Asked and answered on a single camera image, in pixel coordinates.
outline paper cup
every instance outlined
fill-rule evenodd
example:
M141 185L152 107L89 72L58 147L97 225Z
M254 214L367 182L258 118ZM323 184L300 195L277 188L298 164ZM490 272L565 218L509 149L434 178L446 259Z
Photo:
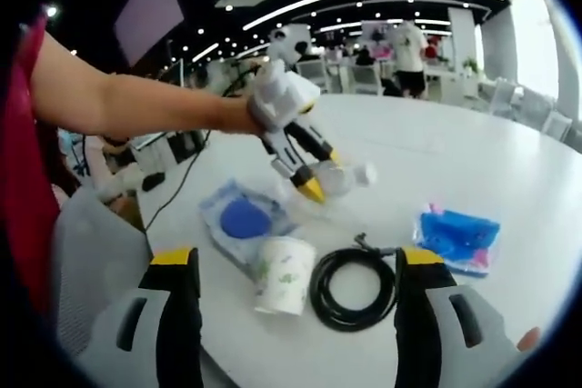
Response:
M316 249L288 236L265 241L256 271L256 306L262 313L301 315L306 305Z

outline plastic bottle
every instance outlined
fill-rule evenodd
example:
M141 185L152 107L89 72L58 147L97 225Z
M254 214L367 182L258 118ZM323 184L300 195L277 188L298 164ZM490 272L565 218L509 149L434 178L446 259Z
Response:
M324 161L310 167L328 198L342 197L357 187L368 187L377 181L377 171L371 163L339 166Z

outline blue sponge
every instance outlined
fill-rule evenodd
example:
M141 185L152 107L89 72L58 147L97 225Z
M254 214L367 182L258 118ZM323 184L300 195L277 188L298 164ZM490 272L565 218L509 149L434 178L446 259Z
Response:
M236 199L220 215L220 227L228 236L244 240L268 234L271 219L247 199Z

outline round table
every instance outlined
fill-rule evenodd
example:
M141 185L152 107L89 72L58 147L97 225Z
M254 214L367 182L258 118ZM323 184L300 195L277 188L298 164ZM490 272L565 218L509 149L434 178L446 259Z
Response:
M362 231L376 246L411 244L416 215L428 202L486 217L501 223L491 273L457 280L472 284L505 317L510 339L533 326L550 330L582 254L581 155L523 125L430 102L324 95L311 114L340 155L373 162L379 173L374 188L349 194L327 221L302 223L297 235L319 255L351 245ZM140 194L145 223L175 191L186 165ZM230 178L269 184L278 177L256 138L213 134L148 233L154 252L199 248L203 346L242 388L393 386L393 313L361 333L325 328L309 304L301 317L257 313L251 281L212 246L199 202ZM365 305L377 290L374 276L358 267L343 275L332 284L338 300Z

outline black cord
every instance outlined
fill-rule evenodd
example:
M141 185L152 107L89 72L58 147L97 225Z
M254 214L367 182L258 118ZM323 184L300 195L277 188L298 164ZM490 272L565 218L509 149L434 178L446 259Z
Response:
M251 67L250 69L246 70L245 72L243 72L242 74L240 74L229 86L228 88L222 93L223 97L228 97L235 89L235 86L237 85L237 83L245 76L248 75L249 73L255 73L256 71L260 68L260 66L254 66ZM177 190L172 194L172 196L167 200L167 202L165 202L163 205L161 205L159 208L157 208L157 211L154 213L154 215L152 216L152 219L149 221L149 223L147 224L147 226L145 227L145 232L147 233L147 231L149 230L149 228L152 226L152 224L154 223L154 220L157 218L157 216L160 215L160 213L162 211L164 211L164 209L166 209L173 201L174 199L176 199L176 197L178 196L178 194L180 193L180 190L182 189L182 187L184 186L184 183L186 182L186 179L188 177L188 174L190 173L190 170L192 169L192 166L194 165L194 163L196 162L196 160L198 159L198 157L200 156L200 154L202 153L202 151L206 148L206 144L208 143L208 137L210 136L210 134L212 133L212 131L208 131L208 133L206 134L204 141L202 142L202 147L201 149L198 151L198 153L194 156L194 158L192 158L192 161L190 161L190 164L188 165L188 168L186 168L186 172L184 173L184 177L182 178L182 182L180 182L180 185L178 186Z
M339 332L358 332L381 322L396 304L396 275L382 258L396 249L380 250L366 243L366 235L356 237L359 247L340 249L324 256L311 275L309 297L317 318ZM341 306L329 290L333 275L346 264L361 264L374 270L380 278L380 292L368 307L361 310Z

